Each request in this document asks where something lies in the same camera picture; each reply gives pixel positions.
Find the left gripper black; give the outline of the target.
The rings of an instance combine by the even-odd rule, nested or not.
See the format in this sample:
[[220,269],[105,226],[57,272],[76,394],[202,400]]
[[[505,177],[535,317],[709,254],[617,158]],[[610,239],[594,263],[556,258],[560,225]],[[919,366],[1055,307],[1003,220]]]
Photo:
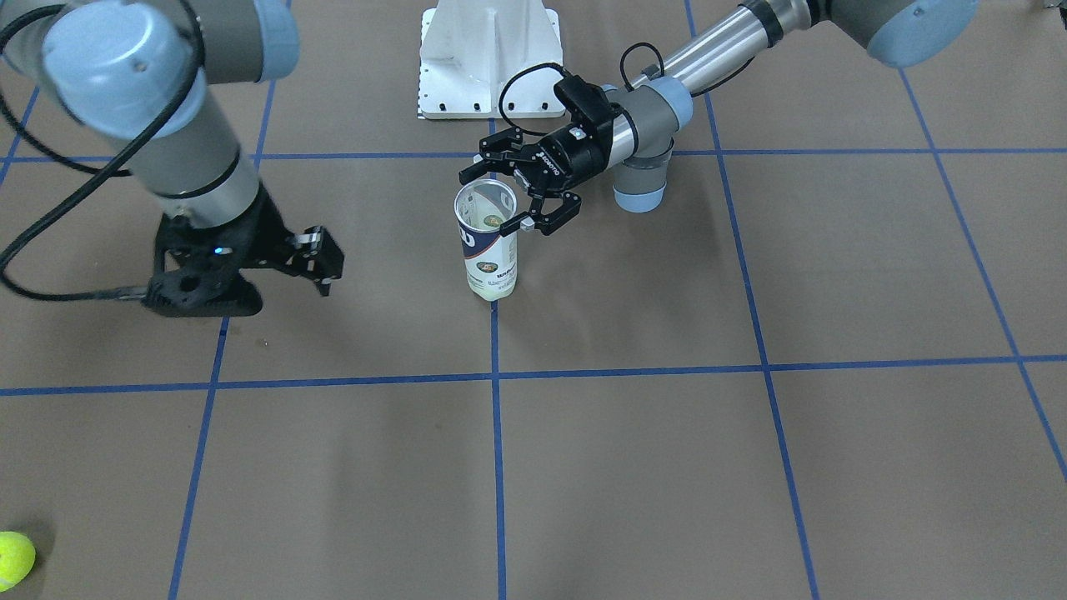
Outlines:
[[519,129],[506,129],[480,141],[475,161],[458,172],[468,185],[489,173],[512,176],[529,200],[500,225],[500,236],[522,231],[548,236],[579,214],[582,198],[571,190],[609,170],[614,122],[598,126],[572,122],[534,143],[523,143]]

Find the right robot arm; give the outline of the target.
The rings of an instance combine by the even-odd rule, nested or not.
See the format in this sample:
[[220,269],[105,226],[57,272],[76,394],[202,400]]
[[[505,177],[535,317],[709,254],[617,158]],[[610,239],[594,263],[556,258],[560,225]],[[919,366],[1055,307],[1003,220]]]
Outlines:
[[[87,175],[3,250],[3,286],[44,303],[131,301],[174,307],[259,303],[245,269],[306,278],[328,296],[344,255],[324,227],[301,234],[277,206],[211,94],[217,83],[277,80],[298,60],[293,15],[278,1],[4,1],[3,58],[110,145],[102,167],[47,147],[3,106],[31,147]],[[7,269],[30,242],[105,181],[136,178],[163,216],[143,286],[39,293]]]

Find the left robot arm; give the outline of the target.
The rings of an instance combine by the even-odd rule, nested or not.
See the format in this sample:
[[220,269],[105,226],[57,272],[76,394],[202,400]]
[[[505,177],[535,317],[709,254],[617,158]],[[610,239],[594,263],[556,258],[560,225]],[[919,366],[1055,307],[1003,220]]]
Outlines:
[[517,181],[529,205],[504,219],[503,235],[519,228],[553,234],[579,214],[576,187],[606,172],[621,208],[650,212],[663,201],[674,138],[689,124],[694,99],[739,75],[785,35],[834,23],[871,58],[906,68],[944,50],[976,12],[975,1],[743,1],[622,88],[594,85],[550,63],[559,76],[554,94],[570,122],[531,143],[517,125],[485,137],[458,180],[468,186],[500,173]]

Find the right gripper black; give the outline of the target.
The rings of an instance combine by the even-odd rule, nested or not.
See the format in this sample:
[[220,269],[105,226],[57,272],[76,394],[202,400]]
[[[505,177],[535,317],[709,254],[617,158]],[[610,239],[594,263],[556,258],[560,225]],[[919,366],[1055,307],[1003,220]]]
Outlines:
[[155,281],[220,278],[228,284],[244,268],[306,278],[321,297],[343,278],[344,254],[325,227],[293,234],[283,224],[266,187],[243,214],[221,227],[192,227],[186,217],[161,217],[155,236]]

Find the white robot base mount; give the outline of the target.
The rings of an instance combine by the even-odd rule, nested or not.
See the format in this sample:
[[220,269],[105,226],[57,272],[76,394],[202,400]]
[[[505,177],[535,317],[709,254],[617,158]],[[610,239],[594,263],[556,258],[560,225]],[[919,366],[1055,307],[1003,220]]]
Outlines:
[[556,11],[541,1],[439,1],[423,12],[417,114],[420,119],[559,119],[564,107],[552,91],[563,63]]

